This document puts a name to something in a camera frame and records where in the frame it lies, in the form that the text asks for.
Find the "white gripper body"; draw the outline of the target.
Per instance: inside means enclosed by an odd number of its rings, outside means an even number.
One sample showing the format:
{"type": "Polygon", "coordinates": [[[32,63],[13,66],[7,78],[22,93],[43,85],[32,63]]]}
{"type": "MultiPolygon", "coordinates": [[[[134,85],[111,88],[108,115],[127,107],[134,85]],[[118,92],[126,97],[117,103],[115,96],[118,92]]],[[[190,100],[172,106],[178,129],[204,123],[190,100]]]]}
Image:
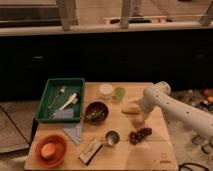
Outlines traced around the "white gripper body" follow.
{"type": "Polygon", "coordinates": [[[150,117],[150,114],[149,113],[145,113],[144,111],[142,111],[141,109],[137,108],[135,110],[135,114],[136,114],[136,117],[135,117],[135,123],[137,125],[141,125],[141,124],[144,124],[147,119],[150,117]]]}

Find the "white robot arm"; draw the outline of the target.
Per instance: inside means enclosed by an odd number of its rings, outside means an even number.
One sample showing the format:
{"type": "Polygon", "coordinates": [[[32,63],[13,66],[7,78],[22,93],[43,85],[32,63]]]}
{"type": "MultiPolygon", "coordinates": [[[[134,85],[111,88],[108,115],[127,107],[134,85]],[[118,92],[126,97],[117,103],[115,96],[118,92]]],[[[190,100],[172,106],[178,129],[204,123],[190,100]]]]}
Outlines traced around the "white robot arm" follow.
{"type": "Polygon", "coordinates": [[[169,96],[170,93],[171,87],[167,82],[152,84],[144,89],[138,106],[145,114],[151,113],[158,106],[188,125],[202,138],[210,140],[213,137],[213,115],[175,100],[169,96]]]}

